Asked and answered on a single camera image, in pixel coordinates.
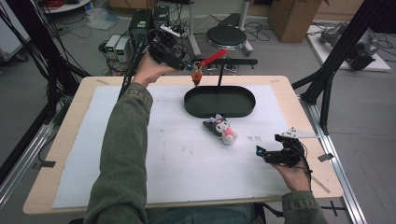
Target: round stool seat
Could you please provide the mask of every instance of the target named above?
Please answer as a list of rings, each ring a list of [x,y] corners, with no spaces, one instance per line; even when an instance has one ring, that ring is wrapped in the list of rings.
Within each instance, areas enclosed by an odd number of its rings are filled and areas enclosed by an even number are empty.
[[[215,26],[207,31],[206,41],[221,49],[241,49],[247,42],[247,35],[233,26]]]

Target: white device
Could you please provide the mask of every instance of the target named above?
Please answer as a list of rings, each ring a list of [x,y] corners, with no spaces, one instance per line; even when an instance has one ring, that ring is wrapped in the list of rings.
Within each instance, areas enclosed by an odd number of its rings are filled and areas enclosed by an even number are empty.
[[[164,24],[161,25],[161,29],[165,30],[169,34],[172,34],[172,35],[175,35],[177,37],[180,37],[180,34],[176,33],[175,31],[173,31],[171,28],[165,26]]]
[[[106,44],[106,52],[108,59],[117,60],[116,46],[119,43],[120,38],[121,38],[120,35],[113,35],[111,36],[110,40],[108,40]]]
[[[298,139],[298,138],[318,138],[318,136],[315,133],[309,133],[307,131],[304,131],[304,130],[301,130],[301,129],[296,129],[294,127],[291,127],[290,129],[287,129],[280,136],[294,138],[294,139]]]
[[[119,44],[116,47],[117,58],[120,63],[128,63],[132,55],[131,45],[129,44],[129,38],[122,37],[119,40]]]

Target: plush toy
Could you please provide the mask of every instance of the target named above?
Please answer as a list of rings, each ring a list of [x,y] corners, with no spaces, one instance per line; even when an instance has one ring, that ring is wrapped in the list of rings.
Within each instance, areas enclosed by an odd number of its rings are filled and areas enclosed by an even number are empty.
[[[230,123],[226,118],[217,114],[215,118],[210,118],[210,120],[204,121],[203,124],[212,133],[221,138],[224,144],[232,145],[235,141],[238,133],[230,128]]]

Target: white paper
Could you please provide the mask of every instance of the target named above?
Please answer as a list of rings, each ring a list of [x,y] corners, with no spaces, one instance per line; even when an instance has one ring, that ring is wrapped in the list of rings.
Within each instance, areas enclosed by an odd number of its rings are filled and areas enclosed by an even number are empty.
[[[280,150],[274,134],[288,129],[270,86],[245,86],[256,97],[253,112],[227,119],[238,138],[222,143],[184,109],[190,86],[150,86],[148,204],[280,196],[289,190],[280,174],[256,156],[256,145]],[[67,158],[53,208],[85,207],[99,176],[99,158],[120,87],[98,87]]]

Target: floor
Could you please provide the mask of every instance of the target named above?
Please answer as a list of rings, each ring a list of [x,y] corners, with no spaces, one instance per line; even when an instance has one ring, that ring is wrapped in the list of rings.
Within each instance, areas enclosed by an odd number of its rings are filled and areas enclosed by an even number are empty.
[[[112,34],[124,33],[129,20],[121,19],[115,27],[107,31],[89,29],[82,10],[65,13],[57,18],[58,27],[69,32],[62,36],[65,47],[76,61],[94,76],[106,72],[106,60],[98,46],[108,40]],[[214,19],[202,17],[196,20],[195,27],[213,26]],[[249,17],[247,22],[256,21],[267,25],[265,18]],[[307,40],[299,44],[281,44],[271,31],[263,31],[262,39],[268,41],[250,41],[254,52],[249,56],[259,63],[254,69],[241,66],[241,75],[284,75],[293,83],[306,77],[320,68],[320,63]],[[203,53],[208,56],[214,52],[203,35],[197,40]],[[396,39],[389,36],[389,41],[396,44]],[[383,50],[378,52],[382,59],[395,61],[396,57]],[[229,54],[232,58],[246,57],[241,51]],[[350,184],[358,198],[367,223],[392,223],[396,219],[396,63],[388,62],[392,68],[383,72],[352,72],[339,70],[333,81],[332,100],[329,114],[329,132],[340,160],[346,171]],[[182,72],[178,75],[190,75]],[[303,93],[306,87],[296,90]],[[33,122],[46,103],[46,81],[35,68],[32,60],[22,63],[13,60],[0,67],[0,162],[19,142],[24,132]],[[68,223],[70,220],[83,217],[84,214],[65,214],[56,216],[27,216],[22,212],[24,201],[32,187],[38,171],[29,169],[20,184],[0,210],[0,223]],[[341,199],[332,200],[335,206],[344,207]],[[329,200],[319,200],[323,206],[331,206]],[[280,203],[271,203],[281,209]],[[346,211],[325,210],[329,223],[351,223]],[[283,223],[266,211],[268,223]]]

